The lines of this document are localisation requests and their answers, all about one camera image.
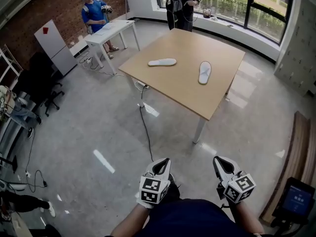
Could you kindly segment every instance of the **concrete floor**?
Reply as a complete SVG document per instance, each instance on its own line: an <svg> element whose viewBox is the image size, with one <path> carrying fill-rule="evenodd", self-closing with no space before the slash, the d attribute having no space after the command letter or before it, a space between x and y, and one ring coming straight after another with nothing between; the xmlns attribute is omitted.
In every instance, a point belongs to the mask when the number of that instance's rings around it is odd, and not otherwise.
<svg viewBox="0 0 316 237"><path fill-rule="evenodd" d="M139 21L136 28L141 48L169 31L167 24L150 21ZM113 39L121 48L114 53L116 67L138 51L132 31L124 35L129 45L126 50L118 36ZM259 216L280 175L294 113L299 110L310 118L315 103L279 81L272 63L245 51L229 100L223 99L197 145L192 138L198 116L155 90L144 92L145 103L155 112L151 109L143 114L153 158L172 160L171 170L181 185L182 198L203 198L221 205L212 159L226 156L255 180L257 188L246 202ZM100 71L111 73L103 62L105 67ZM40 109L43 124L36 126L28 167L32 182L35 171L42 171L48 187L37 188L34 196L49 199L57 216L53 219L38 209L21 215L30 228L43 228L42 217L62 236L105 236L136 204L140 176L151 162L147 136L124 76L112 77L77 66L62 83L65 96L58 100L60 110L52 108L47 118L44 107ZM19 169L15 175L7 173L6 179L18 181L19 175L25 181L31 141L26 132L21 134L12 152L18 157ZM115 169L113 174L94 150ZM37 184L42 185L39 175Z"/></svg>

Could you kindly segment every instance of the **navy shirt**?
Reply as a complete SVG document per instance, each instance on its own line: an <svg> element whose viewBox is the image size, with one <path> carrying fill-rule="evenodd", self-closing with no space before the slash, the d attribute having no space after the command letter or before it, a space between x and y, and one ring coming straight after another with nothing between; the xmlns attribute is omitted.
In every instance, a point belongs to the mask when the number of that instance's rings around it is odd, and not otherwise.
<svg viewBox="0 0 316 237"><path fill-rule="evenodd" d="M104 13L101 11L101 6L107 5L102 0L93 0L92 4L85 3L85 6L89 9L89 13L86 13L84 9L81 10L82 19L84 23L91 20L105 20L108 23L107 18L104 16ZM93 32L100 30L104 25L91 25Z"/></svg>
<svg viewBox="0 0 316 237"><path fill-rule="evenodd" d="M202 199L160 204L135 237L254 237L229 219L217 205Z"/></svg>

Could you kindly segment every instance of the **black chair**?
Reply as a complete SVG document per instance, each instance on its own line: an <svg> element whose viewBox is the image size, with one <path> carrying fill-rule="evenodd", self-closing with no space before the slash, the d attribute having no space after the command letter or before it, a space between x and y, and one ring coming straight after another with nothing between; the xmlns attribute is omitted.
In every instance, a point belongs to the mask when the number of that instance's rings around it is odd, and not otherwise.
<svg viewBox="0 0 316 237"><path fill-rule="evenodd" d="M37 52L30 59L30 70L24 70L18 78L18 83L14 88L14 92L24 91L30 95L30 99L36 104L41 104L41 106L46 106L45 114L49 116L48 110L51 105L54 105L57 110L59 106L56 105L54 100L60 94L65 95L65 93L60 91L55 91L53 88L56 85L62 87L62 84L56 82L62 75L59 71L54 73L52 69L52 61L45 53Z"/></svg>

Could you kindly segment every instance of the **hand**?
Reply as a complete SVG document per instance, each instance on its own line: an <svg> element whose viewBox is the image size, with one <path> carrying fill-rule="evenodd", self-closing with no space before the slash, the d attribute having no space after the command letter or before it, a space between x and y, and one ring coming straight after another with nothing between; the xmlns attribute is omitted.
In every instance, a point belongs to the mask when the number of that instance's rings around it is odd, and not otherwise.
<svg viewBox="0 0 316 237"><path fill-rule="evenodd" d="M153 209L153 207L154 207L153 205L142 201L142 200L140 199L140 197L137 198L136 202L137 202L138 204L142 205L143 207L147 208L147 209Z"/></svg>

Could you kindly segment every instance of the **power strip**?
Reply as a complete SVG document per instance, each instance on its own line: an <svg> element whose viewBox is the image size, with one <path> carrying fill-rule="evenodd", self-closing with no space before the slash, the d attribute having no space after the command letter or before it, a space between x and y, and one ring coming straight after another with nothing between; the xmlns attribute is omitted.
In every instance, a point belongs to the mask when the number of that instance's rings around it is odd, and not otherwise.
<svg viewBox="0 0 316 237"><path fill-rule="evenodd" d="M142 87L144 87L145 86L145 84L144 83L142 83L141 81L137 81L137 83L139 84L139 85L142 85Z"/></svg>

